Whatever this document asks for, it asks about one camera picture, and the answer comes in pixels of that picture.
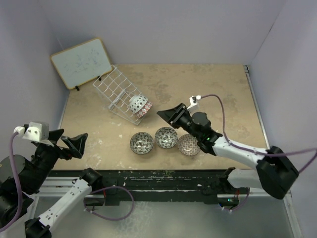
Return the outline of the brown lattice pattern bowl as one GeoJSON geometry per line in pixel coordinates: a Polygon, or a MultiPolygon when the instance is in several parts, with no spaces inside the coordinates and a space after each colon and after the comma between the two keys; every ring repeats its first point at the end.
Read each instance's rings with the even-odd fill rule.
{"type": "Polygon", "coordinates": [[[180,152],[187,156],[195,156],[200,152],[200,148],[197,145],[198,141],[190,134],[182,135],[178,140],[178,148],[180,152]]]}

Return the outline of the blue patterned bowl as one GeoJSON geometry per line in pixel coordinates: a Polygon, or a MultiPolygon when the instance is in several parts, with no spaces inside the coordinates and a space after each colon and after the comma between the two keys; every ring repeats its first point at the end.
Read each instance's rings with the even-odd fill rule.
{"type": "Polygon", "coordinates": [[[146,104],[148,98],[143,95],[134,95],[129,100],[128,108],[133,114],[136,114],[138,111],[142,109],[142,107],[146,104]]]}

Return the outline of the red white patterned bowl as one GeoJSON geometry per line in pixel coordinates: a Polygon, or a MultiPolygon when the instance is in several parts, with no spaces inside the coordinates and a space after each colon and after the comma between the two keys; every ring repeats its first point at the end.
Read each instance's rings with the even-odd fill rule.
{"type": "Polygon", "coordinates": [[[151,102],[146,102],[144,106],[135,113],[135,116],[137,118],[142,118],[151,109],[152,105],[153,104],[151,102]]]}

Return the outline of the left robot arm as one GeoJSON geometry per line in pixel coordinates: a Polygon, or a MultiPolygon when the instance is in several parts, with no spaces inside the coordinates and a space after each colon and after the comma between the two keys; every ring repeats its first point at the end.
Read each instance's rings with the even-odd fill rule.
{"type": "Polygon", "coordinates": [[[64,130],[42,132],[35,127],[18,126],[9,140],[9,156],[0,166],[0,236],[2,238],[50,238],[60,220],[88,194],[102,189],[102,176],[85,169],[69,191],[48,211],[37,218],[25,220],[31,195],[40,188],[58,159],[82,158],[88,134],[70,138],[64,130]],[[16,136],[31,141],[35,154],[28,161],[13,153],[16,136]]]}

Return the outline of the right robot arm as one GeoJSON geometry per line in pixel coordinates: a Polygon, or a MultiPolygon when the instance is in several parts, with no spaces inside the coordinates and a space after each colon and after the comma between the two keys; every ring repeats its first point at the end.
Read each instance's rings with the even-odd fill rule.
{"type": "Polygon", "coordinates": [[[220,188],[226,194],[232,194],[240,187],[253,187],[263,189],[276,199],[283,199],[299,176],[299,171],[279,147],[263,149],[228,140],[224,134],[211,128],[206,113],[191,115],[181,103],[157,114],[173,128],[182,128],[193,136],[204,153],[229,158],[253,169],[252,172],[233,169],[220,182],[220,188]]]}

